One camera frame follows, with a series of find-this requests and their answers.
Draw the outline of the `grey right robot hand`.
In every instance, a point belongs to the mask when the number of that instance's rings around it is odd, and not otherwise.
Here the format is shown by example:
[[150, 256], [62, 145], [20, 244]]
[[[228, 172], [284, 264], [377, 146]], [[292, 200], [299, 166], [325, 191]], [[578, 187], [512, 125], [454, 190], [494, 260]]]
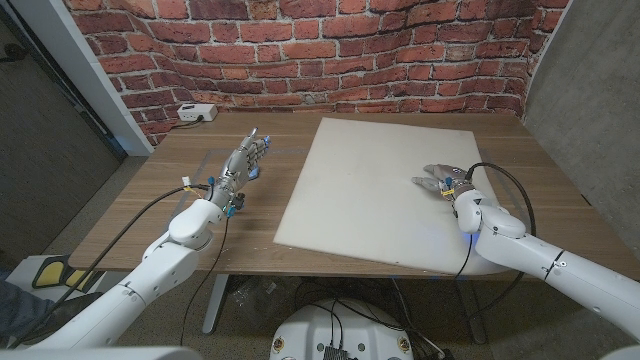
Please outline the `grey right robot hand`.
[[448, 201], [454, 201], [464, 192], [475, 190], [467, 172], [459, 167], [429, 164], [423, 168], [425, 176], [412, 177], [411, 182], [426, 190], [438, 192]]

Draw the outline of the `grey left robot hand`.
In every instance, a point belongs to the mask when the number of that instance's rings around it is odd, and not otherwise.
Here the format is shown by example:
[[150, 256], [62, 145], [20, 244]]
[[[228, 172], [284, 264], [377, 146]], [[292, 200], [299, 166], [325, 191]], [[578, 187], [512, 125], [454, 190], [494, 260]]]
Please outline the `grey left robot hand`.
[[259, 176], [258, 162], [270, 145], [270, 137], [258, 138], [254, 128], [224, 162], [219, 176], [210, 178], [206, 199], [218, 206], [226, 217], [243, 207], [244, 196], [240, 190]]

